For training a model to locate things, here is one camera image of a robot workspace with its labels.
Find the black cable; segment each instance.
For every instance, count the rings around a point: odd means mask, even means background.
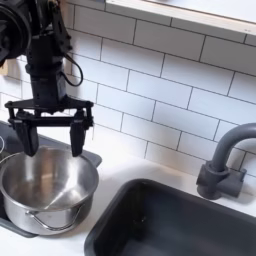
[[[64,72],[61,72],[61,74],[64,76],[65,81],[66,81],[69,85],[71,85],[71,86],[73,86],[73,87],[78,87],[79,85],[82,84],[82,82],[83,82],[83,80],[84,80],[83,71],[82,71],[82,69],[80,68],[80,66],[79,66],[69,55],[65,54],[64,57],[65,57],[69,62],[71,62],[72,64],[74,64],[75,66],[77,66],[77,68],[78,68],[78,70],[79,70],[79,72],[80,72],[81,80],[80,80],[80,82],[79,82],[78,84],[73,84],[72,82],[70,82],[70,80],[68,79],[68,77],[66,76],[66,74],[65,74]]]

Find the tile wall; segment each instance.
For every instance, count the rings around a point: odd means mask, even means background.
[[[95,103],[87,136],[107,149],[197,175],[221,137],[256,122],[256,37],[88,0],[68,0],[71,55],[84,72],[68,94]],[[26,59],[0,77],[1,109],[32,96]],[[75,67],[66,63],[73,81]],[[69,142],[68,128],[39,132]],[[239,143],[228,166],[248,170],[256,195],[256,139]]]

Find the pot rim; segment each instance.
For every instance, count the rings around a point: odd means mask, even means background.
[[[57,149],[57,148],[52,148],[52,147],[40,147],[40,148],[47,148],[47,149],[56,149],[56,150],[62,150],[62,149]],[[24,152],[20,152],[20,153],[17,153],[14,155],[14,157],[16,155],[19,155],[19,154],[23,154]],[[33,212],[58,212],[58,211],[65,211],[65,210],[69,210],[71,208],[74,208],[76,206],[79,206],[79,205],[82,205],[88,198],[90,198],[91,196],[93,196],[95,190],[97,189],[98,187],[98,184],[99,184],[99,173],[97,171],[97,168],[91,163],[91,161],[83,156],[83,155],[80,155],[79,157],[83,158],[84,160],[88,161],[88,163],[91,165],[92,169],[95,170],[95,184],[94,186],[90,189],[89,193],[87,194],[86,197],[84,197],[81,201],[75,203],[75,204],[72,204],[72,205],[69,205],[67,207],[62,207],[62,208],[56,208],[56,209],[52,209],[52,210],[47,210],[47,209],[44,209],[44,208],[34,208],[34,207],[31,207],[31,206],[28,206],[28,205],[25,205],[25,204],[22,204],[22,203],[19,203],[18,201],[14,200],[7,192],[6,190],[4,189],[4,186],[3,186],[3,176],[4,176],[4,173],[6,172],[6,168],[7,168],[7,163],[8,161],[4,164],[4,166],[2,167],[2,169],[0,169],[0,190],[4,196],[4,199],[8,199],[10,200],[12,203],[14,203],[15,205],[23,208],[23,209],[26,209],[26,210],[29,210],[29,211],[33,211]]]

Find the black stovetop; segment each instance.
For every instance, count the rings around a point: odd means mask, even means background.
[[[6,156],[15,154],[18,152],[22,152],[23,148],[22,145],[20,144],[17,135],[15,131],[10,128],[6,123],[3,123],[0,121],[0,136],[3,138],[5,142],[5,147],[3,152],[0,154],[0,161],[4,159]],[[50,146],[54,148],[60,148],[60,149],[67,149],[70,150],[70,145],[67,145],[62,142],[58,142],[43,136],[39,136],[39,143],[41,146]],[[96,167],[98,167],[102,161],[101,157],[88,152],[88,151],[83,151],[83,154],[87,159],[89,159],[92,164]],[[0,192],[0,227],[6,228],[8,230],[11,230],[19,235],[22,235],[27,238],[32,238],[35,237],[35,234],[31,234],[29,232],[26,232],[17,226],[15,226],[7,217],[5,210],[4,210],[4,204],[3,204],[3,195]]]

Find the pot handle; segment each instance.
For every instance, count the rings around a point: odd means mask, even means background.
[[[76,215],[74,216],[74,218],[72,219],[72,221],[71,221],[69,224],[67,224],[67,225],[65,225],[65,226],[63,226],[63,227],[59,227],[59,228],[48,226],[48,225],[45,224],[43,221],[41,221],[38,217],[36,217],[36,215],[37,215],[38,212],[30,212],[30,211],[27,211],[27,212],[26,212],[26,215],[28,215],[29,217],[33,218],[39,225],[41,225],[43,228],[45,228],[45,229],[47,229],[47,230],[50,230],[50,231],[63,231],[63,230],[66,230],[66,229],[68,229],[68,228],[70,228],[70,227],[72,227],[72,226],[74,225],[74,223],[75,223],[75,221],[76,221],[76,218],[77,218],[77,216],[78,216],[78,214],[79,214],[79,212],[80,212],[82,206],[83,206],[83,205],[81,205],[81,206],[79,207],[79,209],[77,210]]]

